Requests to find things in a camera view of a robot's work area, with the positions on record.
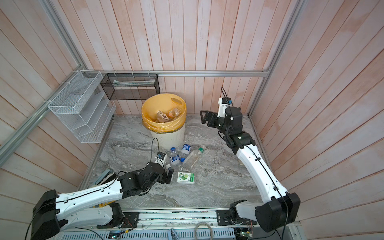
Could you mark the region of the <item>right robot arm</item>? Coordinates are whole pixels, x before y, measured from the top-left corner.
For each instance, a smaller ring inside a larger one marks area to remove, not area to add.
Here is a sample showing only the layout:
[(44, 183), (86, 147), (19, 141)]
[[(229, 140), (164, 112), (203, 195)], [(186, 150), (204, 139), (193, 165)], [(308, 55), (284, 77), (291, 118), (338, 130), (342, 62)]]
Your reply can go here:
[(295, 221), (301, 200), (289, 191), (274, 176), (263, 160), (256, 142), (243, 131), (243, 115), (240, 108), (220, 104), (217, 113), (206, 113), (202, 122), (217, 128), (226, 145), (244, 164), (254, 180), (263, 201), (256, 206), (249, 201), (233, 203), (235, 219), (256, 221), (265, 232), (283, 228)]

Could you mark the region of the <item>bottle with orange cap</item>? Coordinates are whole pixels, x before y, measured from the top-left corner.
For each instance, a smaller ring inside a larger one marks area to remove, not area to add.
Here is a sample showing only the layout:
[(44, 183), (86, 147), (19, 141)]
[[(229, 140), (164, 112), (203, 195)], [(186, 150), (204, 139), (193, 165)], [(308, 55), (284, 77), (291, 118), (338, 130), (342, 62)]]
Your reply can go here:
[(179, 107), (173, 108), (168, 112), (168, 117), (170, 120), (173, 120), (179, 117), (183, 113), (182, 109)]

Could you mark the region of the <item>clear bottle green label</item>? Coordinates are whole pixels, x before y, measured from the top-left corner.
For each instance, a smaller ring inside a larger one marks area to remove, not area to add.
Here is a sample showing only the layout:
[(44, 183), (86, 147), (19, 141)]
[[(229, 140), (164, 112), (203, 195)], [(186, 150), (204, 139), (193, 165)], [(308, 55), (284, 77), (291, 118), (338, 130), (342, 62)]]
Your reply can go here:
[(205, 150), (206, 150), (205, 145), (201, 145), (199, 146), (198, 149), (193, 150), (183, 161), (183, 165), (185, 166), (185, 168), (188, 168), (191, 170), (196, 165), (198, 160), (201, 158)]

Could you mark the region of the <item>bottle with white label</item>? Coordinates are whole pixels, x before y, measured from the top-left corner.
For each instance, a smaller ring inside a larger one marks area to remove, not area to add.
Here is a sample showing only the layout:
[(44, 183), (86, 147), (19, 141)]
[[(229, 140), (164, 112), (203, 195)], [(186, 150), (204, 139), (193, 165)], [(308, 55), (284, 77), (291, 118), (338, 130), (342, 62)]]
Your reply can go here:
[(158, 123), (168, 123), (170, 121), (171, 120), (169, 119), (169, 117), (165, 113), (163, 113), (162, 111), (157, 112), (157, 122)]

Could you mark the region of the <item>bottle white green label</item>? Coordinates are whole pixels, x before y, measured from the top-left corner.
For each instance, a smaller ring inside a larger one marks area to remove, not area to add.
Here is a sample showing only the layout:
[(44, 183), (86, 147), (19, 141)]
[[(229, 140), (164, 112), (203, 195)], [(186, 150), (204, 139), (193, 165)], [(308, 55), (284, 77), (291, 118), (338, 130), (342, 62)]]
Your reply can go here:
[(178, 172), (177, 182), (179, 184), (194, 184), (195, 174), (190, 172)]

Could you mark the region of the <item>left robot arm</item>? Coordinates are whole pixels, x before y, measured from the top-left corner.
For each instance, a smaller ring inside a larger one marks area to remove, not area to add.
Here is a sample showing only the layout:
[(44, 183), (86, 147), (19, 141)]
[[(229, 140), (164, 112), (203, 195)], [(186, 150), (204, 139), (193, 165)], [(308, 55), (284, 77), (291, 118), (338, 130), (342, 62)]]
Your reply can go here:
[(33, 208), (25, 239), (47, 240), (57, 235), (64, 227), (73, 224), (70, 217), (99, 204), (108, 204), (106, 220), (91, 219), (99, 229), (121, 228), (133, 230), (132, 222), (122, 211), (119, 200), (144, 196), (156, 183), (170, 184), (175, 170), (165, 165), (166, 154), (158, 152), (145, 167), (131, 171), (120, 171), (109, 182), (78, 192), (58, 194), (56, 190), (45, 192)]

